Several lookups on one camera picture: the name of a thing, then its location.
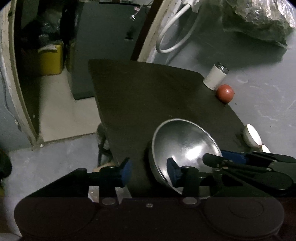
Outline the white cylindrical bottle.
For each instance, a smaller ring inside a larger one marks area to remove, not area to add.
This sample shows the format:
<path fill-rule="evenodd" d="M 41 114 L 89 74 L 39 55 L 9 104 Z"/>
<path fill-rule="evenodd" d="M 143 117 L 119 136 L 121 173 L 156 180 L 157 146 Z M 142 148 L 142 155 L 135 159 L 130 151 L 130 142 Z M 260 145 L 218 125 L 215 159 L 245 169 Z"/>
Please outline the white cylindrical bottle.
<path fill-rule="evenodd" d="M 228 75 L 229 69 L 217 62 L 211 68 L 209 74 L 203 79 L 203 83 L 210 90 L 217 90 L 224 78 Z"/>

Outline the red ball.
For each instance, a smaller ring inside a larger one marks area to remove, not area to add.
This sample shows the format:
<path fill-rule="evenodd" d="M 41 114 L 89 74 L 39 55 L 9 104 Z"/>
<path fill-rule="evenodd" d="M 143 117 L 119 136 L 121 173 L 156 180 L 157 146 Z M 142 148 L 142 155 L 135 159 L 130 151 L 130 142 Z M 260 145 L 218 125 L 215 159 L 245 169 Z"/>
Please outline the red ball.
<path fill-rule="evenodd" d="M 220 85 L 216 91 L 217 98 L 224 103 L 232 101 L 234 94 L 233 88 L 227 84 Z"/>

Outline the matte steel bowl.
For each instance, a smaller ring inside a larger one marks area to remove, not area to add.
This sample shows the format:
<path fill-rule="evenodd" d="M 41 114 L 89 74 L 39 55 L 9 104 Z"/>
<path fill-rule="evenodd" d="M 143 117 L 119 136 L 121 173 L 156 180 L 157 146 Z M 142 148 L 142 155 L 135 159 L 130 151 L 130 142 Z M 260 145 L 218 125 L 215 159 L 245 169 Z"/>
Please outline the matte steel bowl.
<path fill-rule="evenodd" d="M 178 166 L 191 166 L 201 174 L 212 173 L 217 168 L 203 163 L 204 154 L 222 156 L 214 139 L 197 124 L 180 118 L 164 121 L 154 132 L 149 144 L 149 165 L 155 179 L 162 185 L 170 187 L 176 193 L 182 193 L 182 187 L 171 184 L 167 172 L 167 159 L 173 158 Z"/>

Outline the white ceramic bowl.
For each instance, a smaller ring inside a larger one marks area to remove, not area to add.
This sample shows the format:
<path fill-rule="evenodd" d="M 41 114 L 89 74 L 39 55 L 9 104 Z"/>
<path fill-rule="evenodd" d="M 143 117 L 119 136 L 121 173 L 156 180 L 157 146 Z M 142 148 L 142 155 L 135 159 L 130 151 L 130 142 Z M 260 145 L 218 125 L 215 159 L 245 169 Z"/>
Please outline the white ceramic bowl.
<path fill-rule="evenodd" d="M 270 153 L 269 148 L 266 145 L 264 145 L 264 144 L 262 144 L 262 146 L 260 148 L 260 151 L 261 152 L 264 152 L 264 153 Z"/>
<path fill-rule="evenodd" d="M 251 124 L 247 124 L 243 130 L 243 140 L 251 148 L 259 148 L 262 146 L 262 140 L 257 130 Z"/>

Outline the yellow container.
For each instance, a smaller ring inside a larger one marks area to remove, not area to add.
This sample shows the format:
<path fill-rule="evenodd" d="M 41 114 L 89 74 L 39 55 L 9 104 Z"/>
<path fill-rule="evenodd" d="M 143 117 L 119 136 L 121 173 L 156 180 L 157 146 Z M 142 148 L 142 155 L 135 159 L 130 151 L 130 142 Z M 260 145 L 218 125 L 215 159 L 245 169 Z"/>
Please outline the yellow container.
<path fill-rule="evenodd" d="M 63 44 L 48 44 L 38 50 L 41 76 L 58 75 L 63 70 Z"/>

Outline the dark grey cabinet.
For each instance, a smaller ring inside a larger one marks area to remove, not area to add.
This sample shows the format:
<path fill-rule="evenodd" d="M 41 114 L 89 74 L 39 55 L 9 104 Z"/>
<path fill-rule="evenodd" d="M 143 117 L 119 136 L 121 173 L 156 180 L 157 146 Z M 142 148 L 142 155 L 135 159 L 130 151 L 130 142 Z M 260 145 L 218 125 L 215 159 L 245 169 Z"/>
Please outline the dark grey cabinet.
<path fill-rule="evenodd" d="M 67 64 L 75 100 L 94 96 L 88 61 L 129 60 L 145 18 L 144 9 L 134 4 L 90 1 L 80 5 Z"/>

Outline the crinkled foil bag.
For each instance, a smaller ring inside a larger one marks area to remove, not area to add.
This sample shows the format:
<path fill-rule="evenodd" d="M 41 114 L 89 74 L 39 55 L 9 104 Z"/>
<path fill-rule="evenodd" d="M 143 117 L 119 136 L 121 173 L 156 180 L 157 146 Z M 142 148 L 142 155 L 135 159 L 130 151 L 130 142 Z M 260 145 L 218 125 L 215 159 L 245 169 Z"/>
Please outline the crinkled foil bag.
<path fill-rule="evenodd" d="M 287 48 L 295 31 L 295 7 L 289 1 L 204 1 L 202 10 L 222 23 L 225 32 Z"/>

